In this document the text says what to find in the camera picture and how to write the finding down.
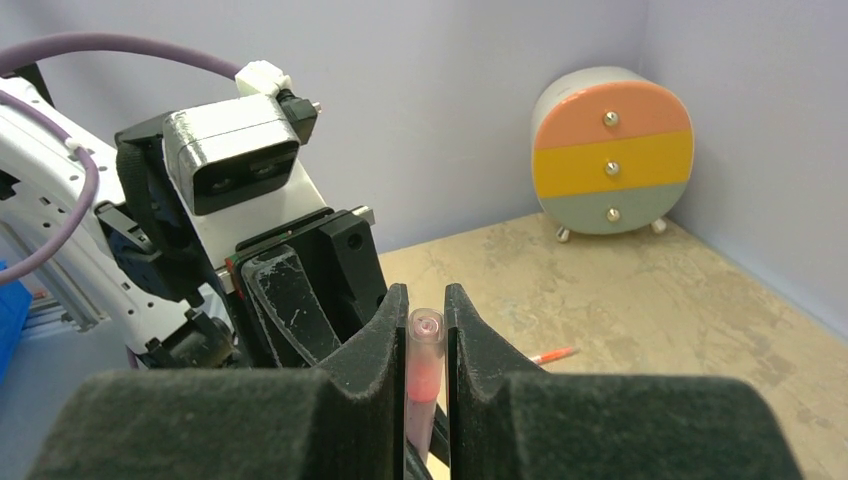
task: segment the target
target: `cable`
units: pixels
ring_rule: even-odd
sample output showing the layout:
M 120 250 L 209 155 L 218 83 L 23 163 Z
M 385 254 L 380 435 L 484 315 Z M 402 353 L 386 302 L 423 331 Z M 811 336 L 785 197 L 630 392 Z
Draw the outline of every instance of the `cable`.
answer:
M 79 200 L 77 200 L 74 208 L 71 209 L 67 220 L 59 227 L 56 234 L 36 250 L 35 253 L 14 266 L 0 271 L 0 285 L 5 285 L 32 273 L 41 264 L 49 260 L 71 238 L 74 230 L 76 230 L 82 222 L 83 217 L 88 213 L 91 204 L 94 203 L 94 197 L 97 195 L 97 187 L 100 183 L 100 176 L 97 173 L 97 164 L 94 163 L 94 159 L 91 158 L 85 147 L 79 145 L 79 143 L 74 143 L 71 135 L 57 125 L 56 122 L 29 106 L 26 102 L 15 98 L 3 90 L 0 90 L 0 104 L 11 106 L 53 134 L 59 141 L 64 142 L 68 146 L 68 149 L 79 158 L 80 163 L 85 168 L 85 183 L 82 185 Z
M 47 58 L 84 51 L 135 53 L 165 60 L 173 60 L 230 79 L 235 79 L 236 73 L 240 70 L 239 66 L 234 63 L 167 42 L 130 35 L 83 32 L 60 33 L 6 49 L 0 52 L 0 72 L 12 72 L 22 66 L 37 63 Z M 57 125 L 56 122 L 50 120 L 46 115 L 28 103 L 19 100 L 3 90 L 0 90 L 0 104 L 9 105 L 64 142 L 68 149 L 79 158 L 80 163 L 85 169 L 85 182 L 83 183 L 82 191 L 80 192 L 77 204 L 71 210 L 71 213 L 68 214 L 65 223 L 35 253 L 23 261 L 18 262 L 16 265 L 0 271 L 0 286 L 2 286 L 32 273 L 55 255 L 62 245 L 68 241 L 94 203 L 100 176 L 97 172 L 97 165 L 94 163 L 94 159 L 91 158 L 91 155 L 89 155 L 84 146 L 73 140 L 70 134 Z
M 135 53 L 178 63 L 235 79 L 241 67 L 199 50 L 144 37 L 103 32 L 70 32 L 49 35 L 0 52 L 0 73 L 66 53 L 108 51 Z

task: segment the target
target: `test tube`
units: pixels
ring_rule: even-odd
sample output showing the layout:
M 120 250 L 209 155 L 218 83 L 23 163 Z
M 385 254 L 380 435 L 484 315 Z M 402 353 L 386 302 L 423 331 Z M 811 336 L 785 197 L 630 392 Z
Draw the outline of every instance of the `test tube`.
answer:
M 445 367 L 444 317 L 419 308 L 409 315 L 406 331 L 406 438 L 426 463 Z

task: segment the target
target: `blue bin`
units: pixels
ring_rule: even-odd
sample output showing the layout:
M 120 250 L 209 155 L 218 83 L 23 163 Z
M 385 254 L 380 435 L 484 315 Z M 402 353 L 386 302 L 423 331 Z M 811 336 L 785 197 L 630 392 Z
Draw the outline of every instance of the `blue bin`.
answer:
M 0 261 L 0 270 L 6 269 L 6 262 Z M 6 375 L 6 368 L 15 347 L 21 339 L 32 294 L 21 282 L 12 282 L 0 287 L 0 384 Z

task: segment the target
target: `yellow drawer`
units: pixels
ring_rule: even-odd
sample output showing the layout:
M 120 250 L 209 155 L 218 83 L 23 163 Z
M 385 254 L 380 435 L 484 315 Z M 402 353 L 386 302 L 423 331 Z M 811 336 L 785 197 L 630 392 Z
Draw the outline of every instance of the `yellow drawer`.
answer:
M 691 130 L 533 152 L 540 198 L 685 183 L 692 172 Z M 616 162 L 618 172 L 607 173 Z

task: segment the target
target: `black strap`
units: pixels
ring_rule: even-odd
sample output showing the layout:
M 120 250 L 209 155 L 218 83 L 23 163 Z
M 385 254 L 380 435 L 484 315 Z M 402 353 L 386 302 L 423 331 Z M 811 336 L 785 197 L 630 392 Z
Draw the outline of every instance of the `black strap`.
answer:
M 166 257 L 185 260 L 186 252 L 168 241 L 162 225 L 156 220 L 153 198 L 150 195 L 150 171 L 144 158 L 144 149 L 131 143 L 120 143 L 115 167 L 133 220 Z

